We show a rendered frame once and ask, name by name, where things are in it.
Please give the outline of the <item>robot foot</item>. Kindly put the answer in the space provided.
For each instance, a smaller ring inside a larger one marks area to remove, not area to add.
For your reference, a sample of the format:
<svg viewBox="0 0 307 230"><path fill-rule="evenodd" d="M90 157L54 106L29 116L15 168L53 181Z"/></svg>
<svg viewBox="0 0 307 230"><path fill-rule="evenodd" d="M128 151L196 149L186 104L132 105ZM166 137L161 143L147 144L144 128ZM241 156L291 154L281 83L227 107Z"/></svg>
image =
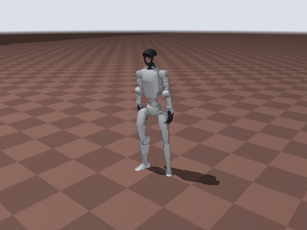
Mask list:
<svg viewBox="0 0 307 230"><path fill-rule="evenodd" d="M165 174L166 174L166 176L172 176L172 169L171 169L171 165L170 165L170 167L169 167L169 165L168 165L168 167L166 166L166 170L165 170Z"/></svg>
<svg viewBox="0 0 307 230"><path fill-rule="evenodd" d="M147 162L147 165L143 165L141 164L140 166L138 166L137 168L135 168L136 171L140 171L140 170L144 170L146 168L150 168L151 164L149 162Z"/></svg>

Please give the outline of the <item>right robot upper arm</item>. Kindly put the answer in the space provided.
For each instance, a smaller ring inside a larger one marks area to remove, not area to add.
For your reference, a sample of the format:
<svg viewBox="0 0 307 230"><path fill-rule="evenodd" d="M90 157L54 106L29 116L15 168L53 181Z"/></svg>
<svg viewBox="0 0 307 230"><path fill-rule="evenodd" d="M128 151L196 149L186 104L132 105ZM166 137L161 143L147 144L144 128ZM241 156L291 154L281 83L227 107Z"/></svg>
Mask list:
<svg viewBox="0 0 307 230"><path fill-rule="evenodd" d="M141 70L138 70L136 72L136 77L137 77L137 85L138 85L138 87L136 87L135 92L137 94L142 94L143 93L143 88L142 88L142 80L141 80Z"/></svg>

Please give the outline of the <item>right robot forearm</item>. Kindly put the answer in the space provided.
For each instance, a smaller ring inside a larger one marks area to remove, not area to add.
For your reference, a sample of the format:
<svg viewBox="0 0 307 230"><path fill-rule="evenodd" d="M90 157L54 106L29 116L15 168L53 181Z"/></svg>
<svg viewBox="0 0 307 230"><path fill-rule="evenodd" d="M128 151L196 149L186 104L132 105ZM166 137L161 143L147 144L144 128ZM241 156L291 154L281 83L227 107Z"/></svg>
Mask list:
<svg viewBox="0 0 307 230"><path fill-rule="evenodd" d="M137 104L137 106L139 105L140 108L142 108L142 94L136 93L136 104Z"/></svg>

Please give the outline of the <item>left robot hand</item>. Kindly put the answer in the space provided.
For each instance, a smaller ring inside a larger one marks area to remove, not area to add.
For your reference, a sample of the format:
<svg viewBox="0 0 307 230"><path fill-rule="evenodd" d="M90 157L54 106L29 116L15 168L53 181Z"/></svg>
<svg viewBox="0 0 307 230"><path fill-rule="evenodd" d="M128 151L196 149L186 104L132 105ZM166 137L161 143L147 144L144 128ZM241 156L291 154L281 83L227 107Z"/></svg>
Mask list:
<svg viewBox="0 0 307 230"><path fill-rule="evenodd" d="M164 122L164 124L166 124L166 123L170 124L172 122L173 115L174 115L174 113L171 114L171 111L168 111L168 118L167 118L166 122Z"/></svg>

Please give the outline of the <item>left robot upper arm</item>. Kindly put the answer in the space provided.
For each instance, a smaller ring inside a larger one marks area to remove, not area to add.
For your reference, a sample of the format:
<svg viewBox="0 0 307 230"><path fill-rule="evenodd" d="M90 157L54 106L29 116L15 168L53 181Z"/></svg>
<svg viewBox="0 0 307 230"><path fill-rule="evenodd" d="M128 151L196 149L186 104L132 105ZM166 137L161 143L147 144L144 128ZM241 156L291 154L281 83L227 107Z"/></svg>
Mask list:
<svg viewBox="0 0 307 230"><path fill-rule="evenodd" d="M168 72L166 70L158 70L158 75L162 79L162 84L164 90L162 91L162 94L164 97L169 97L168 90L169 90L169 79L168 79Z"/></svg>

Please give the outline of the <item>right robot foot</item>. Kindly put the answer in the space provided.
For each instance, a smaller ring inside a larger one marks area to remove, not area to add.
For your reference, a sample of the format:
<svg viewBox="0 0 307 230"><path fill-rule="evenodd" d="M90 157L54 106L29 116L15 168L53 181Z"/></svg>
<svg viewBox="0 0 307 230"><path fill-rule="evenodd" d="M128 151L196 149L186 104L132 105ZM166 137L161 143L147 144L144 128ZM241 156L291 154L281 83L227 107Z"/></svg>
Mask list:
<svg viewBox="0 0 307 230"><path fill-rule="evenodd" d="M146 168L150 168L151 164L149 162L147 162L147 165L143 165L141 164L140 166L138 166L137 168L135 168L136 171L140 171L140 170L144 170Z"/></svg>

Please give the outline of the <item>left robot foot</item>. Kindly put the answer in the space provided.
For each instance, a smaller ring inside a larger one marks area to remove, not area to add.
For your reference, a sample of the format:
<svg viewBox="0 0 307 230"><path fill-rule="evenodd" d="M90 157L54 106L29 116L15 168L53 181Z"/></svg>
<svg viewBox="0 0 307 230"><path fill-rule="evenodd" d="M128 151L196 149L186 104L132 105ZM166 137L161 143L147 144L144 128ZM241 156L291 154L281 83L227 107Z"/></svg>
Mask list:
<svg viewBox="0 0 307 230"><path fill-rule="evenodd" d="M172 169L171 169L171 165L170 165L170 167L169 167L169 165L168 165L168 167L166 166L166 170L165 170L165 174L166 174L166 176L172 176Z"/></svg>

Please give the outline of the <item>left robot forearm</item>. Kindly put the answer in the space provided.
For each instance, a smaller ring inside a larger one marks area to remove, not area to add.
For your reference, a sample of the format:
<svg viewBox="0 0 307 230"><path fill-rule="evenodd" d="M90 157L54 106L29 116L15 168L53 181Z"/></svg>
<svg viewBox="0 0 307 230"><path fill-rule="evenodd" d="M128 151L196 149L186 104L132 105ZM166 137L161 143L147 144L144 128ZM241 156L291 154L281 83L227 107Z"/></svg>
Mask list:
<svg viewBox="0 0 307 230"><path fill-rule="evenodd" d="M171 111L171 114L173 114L175 111L174 111L173 105L172 105L172 96L171 96L170 90L168 90L168 95L169 95L169 97L165 98L166 108L167 108L167 111Z"/></svg>

